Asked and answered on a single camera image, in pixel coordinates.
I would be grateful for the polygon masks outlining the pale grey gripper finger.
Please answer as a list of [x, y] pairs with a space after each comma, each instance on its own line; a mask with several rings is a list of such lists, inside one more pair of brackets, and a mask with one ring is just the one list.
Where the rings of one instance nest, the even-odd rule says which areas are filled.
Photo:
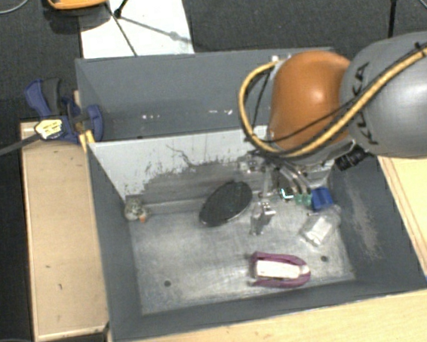
[[263, 230], [263, 210], [261, 206], [255, 206], [250, 215], [250, 234], [259, 236]]
[[276, 210], [272, 207], [271, 202], [266, 200], [260, 201], [260, 216], [262, 216], [263, 222], [270, 221], [276, 215]]

